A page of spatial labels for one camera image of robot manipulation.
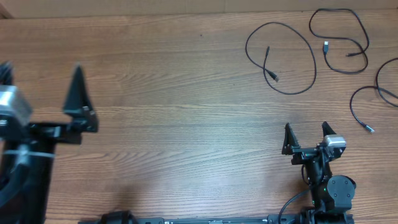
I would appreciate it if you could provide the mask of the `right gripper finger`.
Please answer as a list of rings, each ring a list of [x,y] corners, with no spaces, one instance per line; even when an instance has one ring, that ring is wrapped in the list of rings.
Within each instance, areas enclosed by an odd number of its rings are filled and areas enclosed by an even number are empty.
[[[328,135],[335,135],[336,133],[334,132],[334,130],[331,128],[331,126],[324,121],[322,123],[322,131],[323,131],[323,136],[328,136]]]
[[[293,155],[300,149],[300,144],[290,126],[290,123],[285,125],[285,137],[282,146],[283,155]]]

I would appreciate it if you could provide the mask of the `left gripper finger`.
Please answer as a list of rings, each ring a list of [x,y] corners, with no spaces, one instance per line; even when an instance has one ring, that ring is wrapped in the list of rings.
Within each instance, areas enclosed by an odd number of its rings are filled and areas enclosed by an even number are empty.
[[[13,85],[12,64],[4,62],[1,64],[0,82],[2,85]]]
[[[99,121],[85,85],[80,64],[75,67],[72,82],[63,106],[63,112],[72,118],[71,126],[81,132],[97,133]]]

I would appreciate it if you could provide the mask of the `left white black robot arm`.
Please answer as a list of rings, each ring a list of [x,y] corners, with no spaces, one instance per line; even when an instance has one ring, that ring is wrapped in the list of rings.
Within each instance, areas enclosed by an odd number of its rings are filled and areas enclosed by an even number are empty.
[[[1,64],[1,223],[44,223],[57,144],[82,142],[99,121],[77,65],[63,106],[68,123],[32,122],[33,109]]]

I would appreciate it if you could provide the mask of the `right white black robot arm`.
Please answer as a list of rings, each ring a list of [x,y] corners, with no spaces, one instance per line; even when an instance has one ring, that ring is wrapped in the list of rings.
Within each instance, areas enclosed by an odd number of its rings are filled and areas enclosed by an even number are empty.
[[[302,148],[289,123],[285,125],[282,154],[292,156],[291,164],[301,166],[301,175],[308,189],[293,196],[281,208],[278,223],[353,223],[346,212],[352,209],[356,182],[345,175],[333,175],[330,162],[339,159],[346,149],[346,140],[336,134],[325,121],[323,140],[314,147]],[[306,193],[311,194],[312,206],[297,215],[283,216],[286,207]]]

